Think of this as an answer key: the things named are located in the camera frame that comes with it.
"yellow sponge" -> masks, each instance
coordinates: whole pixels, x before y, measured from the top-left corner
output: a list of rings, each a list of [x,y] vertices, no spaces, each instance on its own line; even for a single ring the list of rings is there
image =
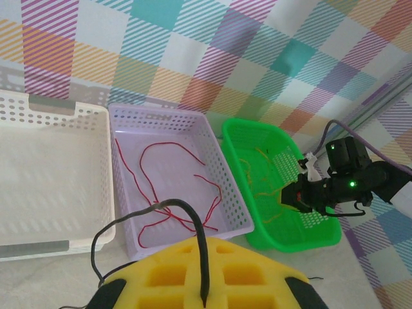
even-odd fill
[[[298,309],[285,278],[308,279],[228,241],[207,238],[211,288],[208,309]],[[114,309],[202,309],[196,238],[173,245],[110,276],[126,280]]]

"colorful plaid backdrop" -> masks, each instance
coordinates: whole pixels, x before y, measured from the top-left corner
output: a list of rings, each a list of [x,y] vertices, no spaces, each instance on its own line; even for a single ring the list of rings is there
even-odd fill
[[[304,145],[407,71],[411,22],[409,0],[2,0],[0,88],[196,109],[218,136],[227,118],[259,120]],[[362,129],[404,164],[411,105]],[[411,221],[374,203],[342,226],[384,307],[409,308]]]

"basket handle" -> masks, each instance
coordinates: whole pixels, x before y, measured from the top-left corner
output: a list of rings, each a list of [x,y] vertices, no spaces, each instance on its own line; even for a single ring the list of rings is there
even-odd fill
[[[41,95],[29,95],[28,108],[32,111],[73,116],[76,110],[76,101],[48,98]]]
[[[42,243],[22,243],[19,245],[0,246],[0,258],[15,258],[69,250],[68,240],[46,241]]]

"plastic basket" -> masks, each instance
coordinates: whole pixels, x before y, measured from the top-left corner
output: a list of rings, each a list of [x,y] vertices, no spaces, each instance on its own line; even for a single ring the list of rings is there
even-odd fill
[[[303,157],[284,131],[229,119],[223,124],[222,150],[254,220],[254,232],[246,235],[253,247],[297,252],[339,242],[337,218],[301,214],[278,204],[276,190],[296,181],[297,159]]]
[[[217,183],[223,195],[222,203],[217,206],[208,222],[209,226],[218,231],[205,229],[206,235],[227,239],[253,230],[253,221],[205,115],[193,111],[125,104],[111,104],[109,115],[113,135],[115,184],[122,215],[144,209],[148,203],[124,166],[114,139],[118,141],[124,160],[135,173],[139,186],[151,201],[154,200],[154,194],[140,170],[140,157],[143,150],[153,143],[176,142],[186,147],[205,165],[199,164],[176,145],[158,145],[149,149],[143,157],[142,166],[153,182],[158,199],[185,200],[203,221],[213,199],[219,193],[216,187],[194,177],[194,174],[199,174]],[[186,213],[178,207],[171,207],[171,210],[189,220]],[[152,212],[125,222],[126,243],[131,260],[144,258],[194,236],[193,232],[177,220],[170,219],[145,229],[139,238],[141,246],[138,235],[143,227],[164,218],[163,214]]]
[[[115,217],[108,111],[0,91],[0,152],[0,261],[89,252]]]

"plaid wallpaper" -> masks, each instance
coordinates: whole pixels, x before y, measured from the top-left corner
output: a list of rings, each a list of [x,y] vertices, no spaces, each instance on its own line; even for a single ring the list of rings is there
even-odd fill
[[[411,22],[409,0],[3,0],[0,88],[154,97],[206,113],[217,136],[241,117],[303,145],[396,73]]]

